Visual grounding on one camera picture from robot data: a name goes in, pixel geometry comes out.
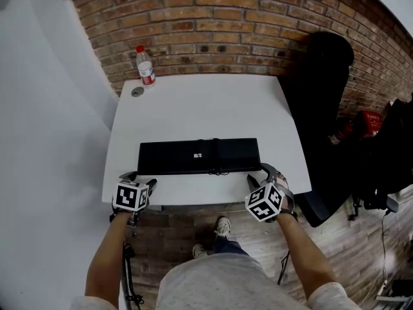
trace brick wall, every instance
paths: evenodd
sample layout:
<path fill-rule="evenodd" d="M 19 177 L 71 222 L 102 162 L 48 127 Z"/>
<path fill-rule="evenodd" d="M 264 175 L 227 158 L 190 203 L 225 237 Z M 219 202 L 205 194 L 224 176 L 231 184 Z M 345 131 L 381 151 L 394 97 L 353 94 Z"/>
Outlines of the brick wall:
<path fill-rule="evenodd" d="M 308 34 L 344 36 L 355 62 L 340 114 L 381 112 L 410 100 L 413 40 L 377 0 L 74 0 L 114 90 L 138 77 L 145 45 L 156 76 L 192 73 L 290 74 Z"/>

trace person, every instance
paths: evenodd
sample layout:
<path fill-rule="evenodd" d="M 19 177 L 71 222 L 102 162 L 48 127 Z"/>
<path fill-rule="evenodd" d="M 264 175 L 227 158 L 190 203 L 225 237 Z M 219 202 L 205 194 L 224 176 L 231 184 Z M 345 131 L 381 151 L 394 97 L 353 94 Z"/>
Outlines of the person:
<path fill-rule="evenodd" d="M 292 264 L 300 279 L 307 305 L 313 310 L 357 310 L 328 264 L 327 258 L 286 210 L 277 222 L 287 241 Z M 85 296 L 72 302 L 72 310 L 118 308 L 122 275 L 125 226 L 130 213 L 120 212 L 112 221 L 94 256 L 86 278 Z M 213 255 L 196 244 L 194 260 L 178 265 L 162 279 L 158 310 L 306 310 L 270 279 L 260 264 L 241 246 L 229 240 L 231 225 L 226 217 L 216 224 Z"/>

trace plastic bottle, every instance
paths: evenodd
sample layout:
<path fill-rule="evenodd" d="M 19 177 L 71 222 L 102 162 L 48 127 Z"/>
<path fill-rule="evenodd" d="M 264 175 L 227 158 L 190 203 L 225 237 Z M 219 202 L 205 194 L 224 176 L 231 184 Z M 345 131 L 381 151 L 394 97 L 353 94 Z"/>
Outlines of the plastic bottle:
<path fill-rule="evenodd" d="M 144 46 L 136 47 L 136 65 L 144 85 L 151 85 L 155 81 L 154 68 Z"/>

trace black wristband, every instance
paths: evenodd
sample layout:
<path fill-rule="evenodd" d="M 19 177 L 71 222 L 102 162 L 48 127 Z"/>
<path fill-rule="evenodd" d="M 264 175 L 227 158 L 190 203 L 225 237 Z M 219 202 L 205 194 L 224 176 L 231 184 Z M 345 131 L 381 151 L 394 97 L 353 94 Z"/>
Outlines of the black wristband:
<path fill-rule="evenodd" d="M 297 213 L 292 211 L 292 210 L 288 210 L 288 209 L 281 209 L 279 214 L 290 214 L 291 216 L 294 217 L 295 220 L 297 220 Z"/>

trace white table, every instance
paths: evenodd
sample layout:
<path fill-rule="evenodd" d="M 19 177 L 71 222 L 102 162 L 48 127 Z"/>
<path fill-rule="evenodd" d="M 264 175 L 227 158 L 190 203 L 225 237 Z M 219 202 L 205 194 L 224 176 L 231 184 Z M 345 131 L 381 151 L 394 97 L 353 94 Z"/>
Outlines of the white table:
<path fill-rule="evenodd" d="M 106 159 L 103 202 L 112 201 L 119 176 L 137 169 L 139 144 L 154 141 L 257 138 L 261 162 L 281 171 L 294 194 L 311 191 L 294 120 L 276 77 L 178 75 L 159 77 L 138 98 L 140 80 L 125 82 Z M 243 201 L 247 172 L 153 176 L 151 205 L 193 205 Z M 253 176 L 264 179 L 263 171 Z M 152 176 L 138 176 L 145 182 Z"/>

